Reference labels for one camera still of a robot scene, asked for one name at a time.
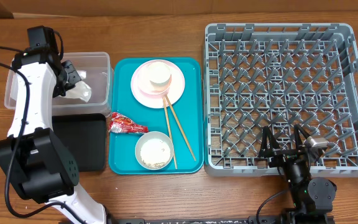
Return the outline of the rice pile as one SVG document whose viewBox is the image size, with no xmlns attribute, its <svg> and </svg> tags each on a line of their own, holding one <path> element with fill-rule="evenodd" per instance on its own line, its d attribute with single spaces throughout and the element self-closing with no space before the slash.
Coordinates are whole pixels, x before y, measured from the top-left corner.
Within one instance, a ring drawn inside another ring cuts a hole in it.
<svg viewBox="0 0 358 224">
<path fill-rule="evenodd" d="M 140 148 L 140 158 L 148 169 L 161 169 L 170 162 L 170 146 L 161 139 L 149 139 Z"/>
</svg>

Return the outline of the grey bowl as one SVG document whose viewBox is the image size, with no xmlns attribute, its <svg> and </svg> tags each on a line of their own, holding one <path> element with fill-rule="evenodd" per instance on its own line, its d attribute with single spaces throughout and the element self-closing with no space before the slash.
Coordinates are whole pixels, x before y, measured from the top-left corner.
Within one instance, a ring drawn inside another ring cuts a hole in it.
<svg viewBox="0 0 358 224">
<path fill-rule="evenodd" d="M 141 158 L 140 158 L 140 148 L 142 147 L 142 145 L 148 141 L 149 139 L 161 139 L 163 141 L 165 141 L 169 146 L 170 146 L 170 149 L 171 149 L 171 159 L 170 159 L 170 162 L 171 160 L 173 159 L 173 143 L 171 142 L 170 138 L 164 134 L 164 133 L 161 133 L 161 132 L 158 132 L 158 131 L 151 131 L 149 133 L 145 133 L 143 134 L 139 140 L 137 141 L 136 145 L 135 145 L 135 158 L 137 159 L 137 162 L 142 166 L 144 167 L 145 169 L 148 169 L 144 163 L 141 161 Z"/>
</svg>

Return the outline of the wooden chopstick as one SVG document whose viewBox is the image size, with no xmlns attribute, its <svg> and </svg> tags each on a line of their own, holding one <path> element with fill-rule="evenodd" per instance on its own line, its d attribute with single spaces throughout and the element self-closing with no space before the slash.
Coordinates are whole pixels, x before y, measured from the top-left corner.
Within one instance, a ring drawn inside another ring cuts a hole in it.
<svg viewBox="0 0 358 224">
<path fill-rule="evenodd" d="M 186 145 L 188 146 L 188 149 L 189 149 L 189 151 L 190 151 L 190 153 L 191 153 L 191 155 L 192 155 L 192 158 L 194 159 L 194 161 L 196 161 L 196 157 L 195 157 L 195 155 L 194 155 L 194 152 L 193 152 L 193 150 L 192 150 L 192 148 L 191 148 L 191 146 L 190 146 L 190 143 L 189 143 L 189 141 L 188 141 L 188 138 L 187 138 L 187 136 L 186 136 L 186 134 L 185 134 L 185 132 L 184 132 L 184 130 L 183 130 L 183 128 L 182 128 L 182 125 L 181 125 L 181 123 L 180 123 L 180 120 L 178 119 L 178 116 L 177 116 L 177 114 L 176 114 L 176 112 L 175 112 L 175 110 L 174 110 L 174 108 L 173 108 L 173 105 L 171 104 L 171 102 L 170 102 L 169 97 L 168 97 L 167 94 L 166 94 L 164 97 L 165 97 L 165 100 L 166 100 L 166 102 L 168 103 L 168 105 L 169 105 L 169 107 L 170 107 L 170 109 L 171 109 L 171 111 L 172 111 L 172 113 L 173 113 L 173 116 L 174 116 L 174 118 L 175 118 L 175 121 L 177 122 L 177 125 L 178 125 L 178 127 L 179 127 L 179 129 L 180 129 L 180 132 L 181 132 L 181 134 L 182 134 L 182 136 L 183 136 L 185 142 L 186 142 Z"/>
<path fill-rule="evenodd" d="M 167 123 L 168 136 L 169 136 L 171 142 L 173 143 L 172 132 L 171 132 L 171 128 L 170 128 L 170 120 L 169 120 L 168 111 L 167 111 L 168 101 L 167 101 L 166 95 L 163 96 L 162 101 L 163 101 L 163 109 L 164 109 L 164 113 L 165 113 L 165 119 L 166 119 L 166 123 Z M 178 169 L 175 149 L 173 149 L 173 160 L 174 160 L 175 169 Z"/>
</svg>

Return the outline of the white cup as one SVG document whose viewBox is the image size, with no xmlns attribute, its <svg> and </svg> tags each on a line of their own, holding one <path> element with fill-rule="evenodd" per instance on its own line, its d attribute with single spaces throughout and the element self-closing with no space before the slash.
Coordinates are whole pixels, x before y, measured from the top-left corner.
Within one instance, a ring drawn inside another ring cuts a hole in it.
<svg viewBox="0 0 358 224">
<path fill-rule="evenodd" d="M 147 72 L 149 81 L 156 88 L 166 87 L 172 77 L 169 66 L 163 62 L 152 62 Z"/>
</svg>

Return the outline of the red snack wrapper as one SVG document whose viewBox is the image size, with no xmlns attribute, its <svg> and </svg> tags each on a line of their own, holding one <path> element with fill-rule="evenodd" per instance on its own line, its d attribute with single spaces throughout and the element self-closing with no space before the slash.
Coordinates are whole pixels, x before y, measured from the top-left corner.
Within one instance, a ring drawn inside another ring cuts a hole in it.
<svg viewBox="0 0 358 224">
<path fill-rule="evenodd" d="M 113 112 L 111 115 L 111 121 L 109 124 L 109 131 L 111 133 L 136 133 L 144 134 L 149 131 L 147 126 L 143 126 L 135 123 L 133 120 L 120 114 L 118 112 Z"/>
</svg>

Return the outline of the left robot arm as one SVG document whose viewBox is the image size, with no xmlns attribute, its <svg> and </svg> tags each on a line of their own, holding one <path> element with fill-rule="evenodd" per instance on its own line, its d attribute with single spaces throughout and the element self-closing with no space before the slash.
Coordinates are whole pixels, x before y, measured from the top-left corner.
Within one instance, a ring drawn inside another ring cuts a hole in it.
<svg viewBox="0 0 358 224">
<path fill-rule="evenodd" d="M 65 96 L 81 77 L 63 60 L 60 34 L 45 26 L 27 30 L 29 47 L 16 50 L 8 69 L 17 77 L 14 119 L 0 140 L 4 199 L 18 218 L 53 207 L 72 223 L 115 223 L 114 217 L 79 183 L 72 153 L 52 128 L 52 100 Z"/>
</svg>

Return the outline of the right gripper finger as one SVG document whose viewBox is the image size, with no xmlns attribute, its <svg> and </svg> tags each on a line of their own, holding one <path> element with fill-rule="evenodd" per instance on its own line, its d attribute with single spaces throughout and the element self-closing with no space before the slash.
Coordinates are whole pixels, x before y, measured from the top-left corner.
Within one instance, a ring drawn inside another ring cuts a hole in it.
<svg viewBox="0 0 358 224">
<path fill-rule="evenodd" d="M 275 157 L 280 151 L 280 145 L 274 138 L 268 126 L 264 126 L 262 129 L 262 142 L 260 144 L 259 157 L 269 158 Z"/>
<path fill-rule="evenodd" d="M 308 138 L 310 134 L 305 131 L 305 129 L 299 125 L 294 125 L 294 139 L 295 139 L 295 148 L 298 152 L 302 152 L 304 154 L 309 153 L 310 143 L 308 142 Z"/>
</svg>

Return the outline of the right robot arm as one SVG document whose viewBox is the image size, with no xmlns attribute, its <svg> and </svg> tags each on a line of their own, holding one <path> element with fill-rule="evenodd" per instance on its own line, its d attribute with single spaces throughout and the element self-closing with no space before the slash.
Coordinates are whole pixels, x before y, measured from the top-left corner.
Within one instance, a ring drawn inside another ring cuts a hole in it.
<svg viewBox="0 0 358 224">
<path fill-rule="evenodd" d="M 333 210 L 337 186 L 334 182 L 311 175 L 311 165 L 320 159 L 328 148 L 328 141 L 310 135 L 299 124 L 294 126 L 294 149 L 281 149 L 270 128 L 262 130 L 259 157 L 269 159 L 268 166 L 276 168 L 288 184 L 288 189 L 266 199 L 257 209 L 257 223 L 334 223 L 328 213 Z M 276 217 L 260 215 L 267 202 L 289 192 L 293 208 L 285 208 Z"/>
</svg>

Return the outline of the white napkin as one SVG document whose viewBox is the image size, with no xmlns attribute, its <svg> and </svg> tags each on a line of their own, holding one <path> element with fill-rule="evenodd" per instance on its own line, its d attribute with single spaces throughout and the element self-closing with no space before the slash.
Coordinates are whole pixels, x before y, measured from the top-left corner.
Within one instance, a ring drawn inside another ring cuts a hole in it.
<svg viewBox="0 0 358 224">
<path fill-rule="evenodd" d="M 84 101 L 85 103 L 89 102 L 91 95 L 92 95 L 92 89 L 91 87 L 85 82 L 85 79 L 87 77 L 85 70 L 78 70 L 78 74 L 81 78 L 81 80 L 77 83 L 75 83 L 75 87 L 71 90 L 68 90 L 66 92 L 65 98 L 68 99 L 79 99 Z"/>
</svg>

